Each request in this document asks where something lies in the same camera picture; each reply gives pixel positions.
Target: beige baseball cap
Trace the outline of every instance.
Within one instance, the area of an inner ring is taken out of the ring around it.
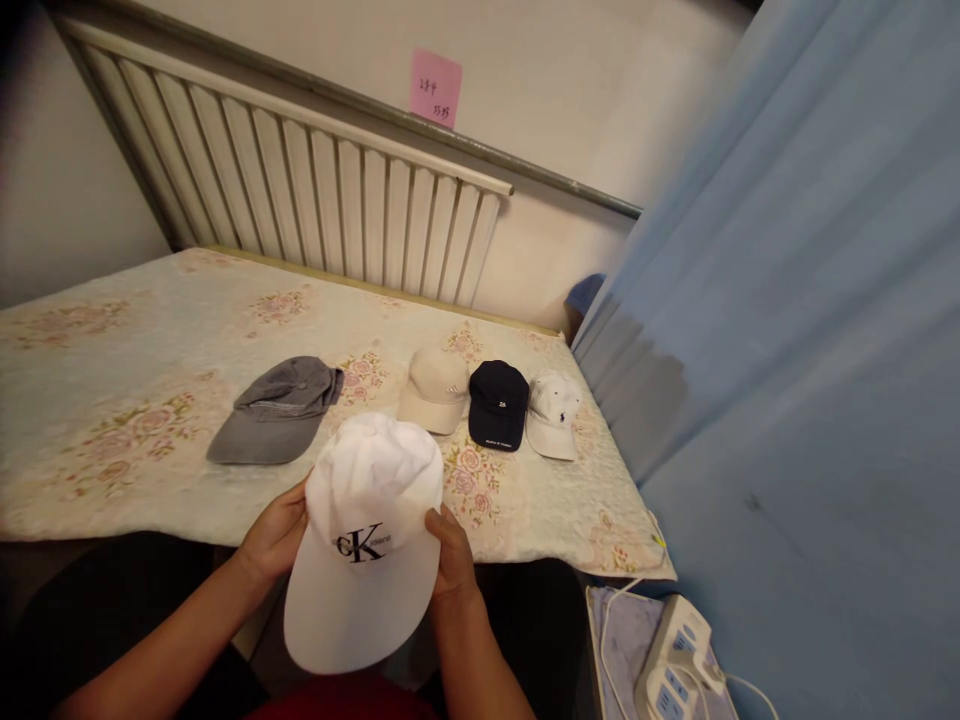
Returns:
[[[400,392],[397,420],[449,435],[463,417],[469,386],[470,370],[459,355],[440,348],[417,350]]]

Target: cable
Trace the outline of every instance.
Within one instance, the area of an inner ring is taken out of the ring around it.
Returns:
[[[650,568],[650,570],[656,570],[667,561],[669,556],[667,555],[667,544],[663,539],[663,532],[660,530],[660,523],[657,522],[657,516],[654,515],[650,510],[647,510],[647,515],[650,516],[650,519],[653,521],[654,527],[657,528],[657,537],[656,537],[657,544],[661,548],[663,548],[663,552],[660,555],[660,562],[654,565],[652,568]],[[607,642],[607,621],[610,618],[610,608],[613,607],[613,601],[616,600],[621,595],[623,595],[624,593],[632,590],[637,585],[637,583],[639,583],[643,579],[644,578],[636,578],[634,580],[631,580],[629,583],[624,585],[622,588],[620,588],[613,594],[613,597],[610,598],[610,600],[607,602],[607,612],[603,616],[603,630],[600,631],[600,666],[603,668],[603,672],[607,676],[607,682],[610,683],[610,688],[613,690],[613,697],[617,701],[617,706],[620,708],[620,714],[623,716],[623,720],[630,720],[630,716],[627,715],[627,711],[623,707],[623,701],[620,699],[620,693],[617,692],[616,683],[614,683],[613,678],[610,677],[610,671],[607,669],[607,656],[603,652]],[[708,712],[707,720],[710,720],[709,711],[707,712]]]
[[[694,685],[694,687],[697,688],[697,697],[700,698],[700,700],[703,701],[703,714],[704,714],[704,717],[705,717],[706,720],[710,720],[710,708],[707,707],[707,692],[706,692],[706,690],[704,690],[703,686],[700,684],[700,681],[697,680],[696,677],[694,677],[694,675],[693,675],[692,672],[690,672],[689,670],[687,670],[685,667],[683,667],[683,666],[681,666],[681,665],[675,665],[675,664],[673,664],[673,663],[667,663],[667,667],[670,668],[671,670],[675,671],[675,672],[676,672],[676,671],[682,672],[682,673],[683,673],[684,675],[686,675],[688,678],[690,678],[691,680],[693,680],[693,685]],[[653,710],[653,703],[650,701],[650,694],[649,694],[649,693],[647,693],[647,707],[649,707],[651,710]]]
[[[657,535],[658,535],[657,544],[663,548],[663,554],[660,557],[660,562],[657,563],[657,565],[655,565],[654,567],[650,568],[650,570],[656,570],[661,565],[663,565],[664,562],[667,561],[667,558],[668,558],[667,545],[663,541],[663,532],[661,532],[660,530],[660,524],[657,522],[656,516],[649,510],[647,510],[647,514],[650,516],[650,519],[653,521],[654,526],[657,528]],[[636,578],[634,580],[631,580],[622,588],[614,592],[613,597],[611,597],[610,600],[607,602],[607,611],[603,616],[603,629],[600,631],[600,666],[603,668],[603,672],[607,676],[607,682],[610,684],[610,689],[613,690],[613,697],[617,701],[617,707],[620,709],[620,715],[624,718],[624,720],[629,720],[630,716],[627,715],[627,711],[623,707],[623,701],[620,699],[620,693],[617,691],[616,683],[613,682],[613,678],[610,676],[610,670],[607,669],[607,656],[606,656],[606,653],[604,652],[604,649],[606,648],[606,643],[607,643],[607,623],[609,622],[609,619],[610,619],[610,609],[613,607],[614,600],[616,600],[618,597],[620,597],[624,593],[627,593],[630,590],[632,590],[634,587],[636,587],[637,583],[639,583],[643,579],[644,578]],[[707,706],[706,690],[703,688],[703,686],[700,684],[697,678],[689,670],[687,670],[685,667],[682,667],[680,665],[676,665],[674,663],[668,663],[667,667],[669,667],[670,669],[676,672],[683,673],[693,681],[699,693],[700,699],[703,701],[703,712],[704,712],[705,720],[710,720],[710,708]],[[767,704],[767,707],[770,708],[770,714],[773,716],[773,720],[780,720],[780,716],[777,714],[777,710],[773,706],[773,703],[770,702],[770,698],[768,698],[760,688],[758,688],[753,683],[744,680],[741,677],[737,677],[736,675],[730,675],[729,673],[724,673],[724,676],[728,680],[734,680],[740,683],[741,685],[745,685],[746,687],[753,690],[753,692],[755,692],[757,695],[759,695],[763,699],[763,701]],[[647,694],[647,707],[649,707],[650,710],[653,710],[654,713],[656,712],[656,710],[653,707],[653,703],[650,699],[649,694]]]
[[[735,680],[735,681],[737,681],[738,683],[740,683],[741,685],[746,685],[748,688],[750,688],[751,690],[753,690],[757,695],[759,695],[761,698],[763,698],[763,701],[767,704],[767,707],[770,708],[770,714],[773,716],[773,720],[780,720],[780,716],[777,715],[777,709],[773,706],[773,703],[770,702],[770,698],[768,698],[768,697],[764,694],[763,690],[761,690],[760,688],[758,688],[758,687],[757,687],[756,685],[754,685],[752,682],[748,682],[748,681],[744,680],[744,679],[741,678],[741,677],[737,677],[736,675],[731,675],[730,673],[724,673],[724,675],[726,675],[727,680]]]

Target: human hand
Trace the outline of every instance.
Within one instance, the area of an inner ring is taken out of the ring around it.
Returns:
[[[450,508],[441,505],[439,513],[430,508],[424,524],[427,531],[440,541],[440,570],[431,603],[460,602],[479,594],[470,541]]]
[[[305,477],[274,498],[247,531],[234,555],[254,581],[272,583],[293,567],[307,529],[306,484]]]

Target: cap brim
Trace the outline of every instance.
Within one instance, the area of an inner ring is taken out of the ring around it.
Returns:
[[[222,465],[282,465],[303,455],[317,435],[323,415],[257,422],[234,410],[207,450],[207,460]]]
[[[527,440],[530,447],[544,457],[557,460],[576,460],[577,441],[573,437],[573,428],[556,428],[547,425],[536,415],[527,413]]]
[[[487,410],[480,403],[470,403],[468,426],[470,437],[477,445],[516,452],[523,442],[523,419],[526,411],[504,415]]]
[[[437,435],[449,435],[460,424],[466,402],[466,398],[460,402],[447,404],[428,402],[417,395],[410,387],[410,383],[407,383],[400,391],[397,420],[416,423],[424,430]]]
[[[290,657],[319,675],[353,672],[387,657],[423,619],[439,563],[440,541],[426,529],[379,560],[354,566],[308,526],[283,615]]]

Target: embroidered logo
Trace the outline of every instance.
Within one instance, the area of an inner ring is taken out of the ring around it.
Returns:
[[[381,543],[389,542],[390,536],[386,535],[382,538],[377,538],[372,540],[373,533],[376,532],[377,528],[383,525],[383,523],[377,523],[376,525],[370,526],[370,532],[367,533],[367,536],[361,541],[360,533],[363,530],[354,530],[353,532],[348,533],[350,537],[344,537],[341,535],[334,541],[334,545],[337,546],[337,550],[340,551],[340,554],[344,557],[350,557],[353,555],[353,559],[350,561],[352,563],[365,562],[366,560],[379,560],[383,557],[380,553],[374,550],[371,545],[380,545]],[[367,553],[368,558],[363,558],[360,556],[361,552]]]

